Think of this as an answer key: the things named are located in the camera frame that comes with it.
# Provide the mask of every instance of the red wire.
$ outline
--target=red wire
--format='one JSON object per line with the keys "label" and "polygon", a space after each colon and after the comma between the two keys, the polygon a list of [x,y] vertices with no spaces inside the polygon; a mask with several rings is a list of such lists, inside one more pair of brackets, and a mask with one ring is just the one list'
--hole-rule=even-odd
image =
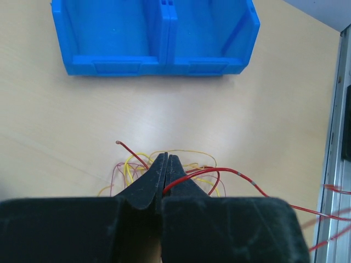
{"label": "red wire", "polygon": [[[336,211],[334,213],[332,213],[332,215],[341,215],[341,214],[345,214],[347,212],[350,212],[351,211],[351,207],[349,208],[345,208],[345,209],[342,209],[342,210],[339,210],[339,211]],[[310,226],[313,226],[314,224],[316,224],[317,222],[322,222],[323,220],[325,220],[327,217],[325,216],[320,216],[319,218],[317,219],[312,219],[310,221],[307,221],[306,223],[304,223],[303,225],[301,225],[301,228],[304,229],[304,228],[307,228],[307,227],[310,227]]]}
{"label": "red wire", "polygon": [[[213,168],[213,167],[212,167],[212,166],[204,166],[204,167],[201,167],[201,168],[209,169],[209,168]],[[186,173],[192,173],[192,172],[194,172],[194,171],[200,170],[201,168],[195,168],[195,169],[193,169],[193,170],[188,170],[188,171],[186,171]],[[216,180],[216,182],[214,183],[212,189],[208,192],[208,195],[209,195],[209,196],[216,190],[216,187],[218,186],[219,182],[220,182],[220,173],[219,173],[219,171],[217,171],[217,180]]]}
{"label": "red wire", "polygon": [[[170,183],[169,185],[167,185],[165,187],[165,189],[163,190],[163,194],[165,195],[172,187],[174,187],[175,185],[177,184],[180,184],[186,180],[189,180],[190,178],[192,177],[195,177],[195,176],[198,176],[198,175],[201,175],[201,174],[204,174],[204,173],[209,173],[209,172],[213,172],[213,171],[228,171],[230,173],[234,173],[242,178],[244,178],[246,181],[250,182],[264,197],[269,197],[258,185],[256,185],[256,183],[249,177],[247,177],[246,175],[243,175],[241,173],[239,173],[238,171],[236,170],[233,170],[233,169],[230,169],[230,168],[209,168],[209,169],[206,169],[206,170],[201,170],[201,171],[198,171],[198,172],[195,172],[193,174],[189,174],[187,176],[184,176],[172,183]],[[310,209],[307,209],[307,208],[303,208],[303,207],[298,207],[296,205],[290,205],[292,208],[295,208],[295,209],[298,209],[298,210],[301,210],[301,211],[305,211],[305,212],[308,212],[308,213],[312,213],[312,214],[315,214],[315,215],[320,215],[322,217],[325,217],[325,218],[331,218],[331,219],[337,219],[337,220],[341,220],[341,221],[351,221],[351,219],[349,218],[340,218],[338,216],[334,216],[334,215],[325,215],[325,214],[322,214],[318,211],[313,211],[313,210],[310,210]],[[348,231],[351,230],[351,225],[349,225],[348,227],[346,227],[345,229],[343,229],[341,232],[339,232],[338,234],[332,236],[331,238],[311,247],[309,249],[309,251],[313,251],[313,250],[316,250],[320,247],[323,247],[324,245],[326,245],[329,241],[332,241],[334,239],[337,239],[338,237],[340,237],[341,235],[347,233]]]}
{"label": "red wire", "polygon": [[[182,177],[182,178],[170,183],[169,185],[167,185],[165,187],[165,189],[163,190],[163,194],[165,195],[175,185],[180,184],[180,183],[182,183],[182,182],[184,182],[186,180],[189,180],[190,178],[192,178],[194,176],[198,176],[198,175],[201,175],[201,174],[204,174],[204,173],[210,173],[210,172],[214,172],[214,171],[227,171],[227,172],[230,172],[230,173],[234,173],[234,174],[240,176],[241,178],[245,179],[246,181],[248,181],[250,184],[252,184],[264,197],[269,197],[269,195],[266,194],[251,178],[247,177],[246,175],[243,175],[243,174],[239,173],[236,170],[230,169],[230,168],[209,168],[209,169],[206,169],[206,170],[201,170],[201,171],[197,171],[195,173],[189,174],[189,175],[184,176],[184,177]],[[290,205],[290,206],[292,208],[295,208],[295,209],[298,209],[298,210],[301,210],[301,211],[305,211],[305,212],[308,212],[308,213],[312,213],[312,214],[315,214],[315,215],[319,215],[319,216],[323,216],[323,217],[327,217],[327,218],[331,218],[331,219],[336,219],[336,220],[341,220],[341,221],[351,221],[351,219],[349,219],[349,218],[340,218],[339,216],[325,215],[325,214],[322,214],[322,213],[320,213],[318,211],[313,211],[313,210],[310,210],[310,209],[307,209],[307,208],[298,207],[296,205]]]}
{"label": "red wire", "polygon": [[316,250],[316,249],[318,249],[318,248],[320,248],[320,247],[323,247],[324,245],[328,244],[329,241],[332,241],[332,240],[334,240],[334,239],[337,239],[338,237],[342,236],[343,234],[347,233],[347,232],[350,231],[350,230],[351,230],[351,224],[348,225],[346,228],[344,228],[344,229],[343,229],[342,231],[340,231],[339,233],[337,233],[336,235],[332,236],[331,238],[329,238],[329,239],[327,239],[327,240],[324,240],[323,242],[320,242],[319,244],[317,244],[317,245],[311,247],[311,248],[309,249],[309,251],[311,252],[311,251],[314,251],[314,250]]}
{"label": "red wire", "polygon": [[351,195],[350,191],[340,190],[341,187],[336,186],[336,185],[324,185],[324,187],[327,188],[328,190],[333,191],[333,192],[342,193],[344,195]]}
{"label": "red wire", "polygon": [[143,166],[144,166],[147,170],[149,170],[148,165],[147,165],[139,156],[137,156],[137,155],[135,154],[135,152],[133,152],[131,149],[129,149],[127,145],[125,145],[125,144],[122,143],[121,141],[116,141],[116,144],[122,145],[122,146],[124,147],[124,149],[126,149],[128,152],[130,152],[140,163],[143,164]]}

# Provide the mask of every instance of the wooden table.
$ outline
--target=wooden table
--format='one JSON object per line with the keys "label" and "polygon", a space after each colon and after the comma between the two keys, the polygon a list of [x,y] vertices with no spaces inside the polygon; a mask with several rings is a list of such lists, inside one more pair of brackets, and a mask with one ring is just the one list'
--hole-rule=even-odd
{"label": "wooden table", "polygon": [[[239,76],[69,77],[49,2],[0,3],[1,199],[96,196],[129,156],[122,140],[147,153],[206,151],[270,195],[316,209],[338,32],[283,1],[256,0],[262,26]],[[222,178],[230,196],[259,195]]]}

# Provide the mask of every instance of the metal frame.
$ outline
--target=metal frame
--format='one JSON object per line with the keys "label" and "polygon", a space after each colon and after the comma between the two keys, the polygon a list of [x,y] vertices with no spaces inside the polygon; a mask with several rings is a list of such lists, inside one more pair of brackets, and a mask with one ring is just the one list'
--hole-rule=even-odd
{"label": "metal frame", "polygon": [[[336,70],[335,88],[332,97],[331,117],[322,176],[322,184],[342,185],[351,189],[351,162],[341,157],[344,115],[346,107],[347,87],[351,85],[351,28],[341,33],[339,58]],[[351,206],[351,196],[341,195],[321,189],[318,210],[324,214],[332,214]],[[351,218],[351,212],[343,214]],[[329,239],[342,231],[350,222],[324,220],[315,229],[314,243]],[[330,241],[312,254],[314,263],[351,262],[351,232],[335,241]]]}

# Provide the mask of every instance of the white wall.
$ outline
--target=white wall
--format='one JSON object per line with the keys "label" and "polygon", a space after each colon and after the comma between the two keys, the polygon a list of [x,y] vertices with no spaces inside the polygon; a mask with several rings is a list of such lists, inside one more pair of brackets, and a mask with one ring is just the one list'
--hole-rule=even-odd
{"label": "white wall", "polygon": [[337,31],[351,24],[351,0],[285,0]]}

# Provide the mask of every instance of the storage bin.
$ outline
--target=storage bin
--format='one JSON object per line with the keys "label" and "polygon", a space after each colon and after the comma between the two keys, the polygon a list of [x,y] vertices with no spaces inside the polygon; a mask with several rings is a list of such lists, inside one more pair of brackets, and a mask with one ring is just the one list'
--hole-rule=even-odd
{"label": "storage bin", "polygon": [[70,75],[238,74],[259,30],[251,0],[53,0]]}

